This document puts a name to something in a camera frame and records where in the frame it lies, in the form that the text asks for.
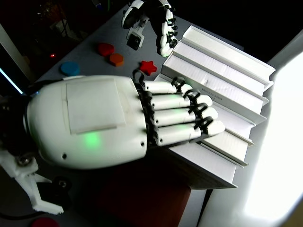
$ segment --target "white light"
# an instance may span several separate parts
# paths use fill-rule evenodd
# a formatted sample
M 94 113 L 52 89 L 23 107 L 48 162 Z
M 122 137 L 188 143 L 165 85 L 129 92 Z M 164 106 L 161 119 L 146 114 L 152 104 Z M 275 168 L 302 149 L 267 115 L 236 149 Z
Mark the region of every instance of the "white light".
M 23 92 L 17 87 L 17 85 L 6 75 L 6 73 L 0 68 L 0 72 L 4 75 L 4 77 L 12 84 L 12 86 L 15 87 L 15 89 L 20 93 L 23 94 Z

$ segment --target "stack of books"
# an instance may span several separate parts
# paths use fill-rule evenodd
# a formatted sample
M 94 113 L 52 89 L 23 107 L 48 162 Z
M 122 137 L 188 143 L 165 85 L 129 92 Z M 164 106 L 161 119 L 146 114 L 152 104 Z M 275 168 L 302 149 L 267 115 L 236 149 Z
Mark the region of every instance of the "stack of books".
M 156 80 L 180 76 L 201 94 L 209 95 L 225 132 L 198 143 L 225 159 L 247 166 L 250 130 L 266 120 L 263 92 L 273 85 L 275 69 L 245 52 L 191 26 L 164 62 Z

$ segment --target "green light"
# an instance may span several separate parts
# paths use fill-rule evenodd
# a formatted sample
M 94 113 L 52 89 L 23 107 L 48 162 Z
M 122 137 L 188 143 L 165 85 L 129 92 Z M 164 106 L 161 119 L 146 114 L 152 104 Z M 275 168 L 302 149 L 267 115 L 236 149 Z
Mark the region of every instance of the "green light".
M 102 146 L 102 139 L 98 132 L 89 132 L 84 135 L 86 147 L 89 149 L 96 149 Z

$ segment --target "gray table surface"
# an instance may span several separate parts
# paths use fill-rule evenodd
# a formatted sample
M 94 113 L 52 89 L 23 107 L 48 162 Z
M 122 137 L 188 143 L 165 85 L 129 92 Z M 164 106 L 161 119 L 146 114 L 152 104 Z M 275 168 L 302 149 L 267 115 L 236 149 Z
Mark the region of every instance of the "gray table surface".
M 74 61 L 80 66 L 81 75 L 121 75 L 131 76 L 132 71 L 139 67 L 141 61 L 154 61 L 158 71 L 153 73 L 147 79 L 154 80 L 161 70 L 161 66 L 165 61 L 165 58 L 159 56 L 156 52 L 156 35 L 152 30 L 150 24 L 148 24 L 143 31 L 145 40 L 141 49 L 135 51 L 126 45 L 127 30 L 121 28 L 122 11 L 127 7 L 124 7 L 117 12 L 110 20 L 108 20 L 103 26 L 96 30 L 92 35 L 86 38 L 79 46 L 73 49 L 69 54 L 62 58 L 57 64 L 55 64 L 48 72 L 46 72 L 39 80 L 44 79 L 61 79 L 64 77 L 60 73 L 59 67 L 63 62 Z M 178 18 L 178 38 L 180 39 L 183 33 L 188 29 L 191 23 Z M 107 62 L 106 57 L 102 57 L 97 52 L 97 44 L 109 43 L 115 47 L 116 53 L 121 53 L 125 58 L 124 66 L 114 67 Z M 38 173 L 52 179 L 54 176 L 63 175 L 68 177 L 73 182 L 73 187 L 70 191 L 71 198 L 77 196 L 78 187 L 86 180 L 87 172 L 73 172 L 66 169 L 57 168 L 50 166 L 41 159 L 38 159 L 39 170 Z M 33 212 L 31 209 L 30 201 L 26 193 L 19 187 L 19 185 L 8 177 L 8 175 L 0 168 L 0 179 L 1 179 L 1 203 L 0 212 L 9 215 L 25 215 Z M 198 212 L 201 209 L 202 201 L 204 197 L 204 190 L 196 190 L 192 193 L 189 199 L 189 204 L 184 212 L 188 214 L 187 217 L 182 217 L 180 222 L 183 227 L 196 226 Z M 197 217 L 192 217 L 195 210 Z M 89 227 L 91 223 L 78 215 L 78 213 L 72 207 L 69 211 L 65 212 L 62 216 L 52 216 L 45 214 L 44 217 L 52 217 L 60 226 L 74 226 L 74 227 Z M 33 219 L 27 219 L 22 221 L 8 221 L 0 219 L 0 227 L 27 227 Z

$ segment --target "red round object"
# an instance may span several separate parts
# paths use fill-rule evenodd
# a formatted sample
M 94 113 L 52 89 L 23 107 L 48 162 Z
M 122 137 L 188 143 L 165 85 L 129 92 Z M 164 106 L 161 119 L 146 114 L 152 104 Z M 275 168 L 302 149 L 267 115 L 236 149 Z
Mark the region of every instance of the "red round object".
M 150 76 L 152 72 L 157 71 L 157 67 L 153 65 L 153 61 L 142 61 L 140 70 Z
M 102 56 L 108 56 L 115 51 L 114 46 L 111 44 L 100 43 L 98 45 L 98 52 Z
M 51 218 L 39 218 L 33 222 L 32 227 L 59 227 L 59 224 Z

